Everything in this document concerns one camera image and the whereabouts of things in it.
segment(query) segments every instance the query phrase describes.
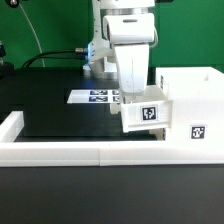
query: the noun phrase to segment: black table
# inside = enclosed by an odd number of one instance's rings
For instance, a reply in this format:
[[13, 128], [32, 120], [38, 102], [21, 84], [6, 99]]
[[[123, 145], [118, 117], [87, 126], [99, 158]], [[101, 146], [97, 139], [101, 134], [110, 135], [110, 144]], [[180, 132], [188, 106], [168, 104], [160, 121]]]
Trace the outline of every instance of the black table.
[[[117, 83], [85, 79], [79, 69], [18, 70], [0, 80], [1, 120], [24, 111], [26, 127], [17, 141], [149, 138], [122, 134], [119, 115], [105, 115], [105, 105], [90, 110], [107, 122], [98, 133], [74, 129], [84, 124], [76, 119], [69, 126], [69, 116], [83, 106], [66, 105], [71, 89], [96, 87]], [[222, 224], [223, 208], [223, 165], [0, 168], [2, 224]]]

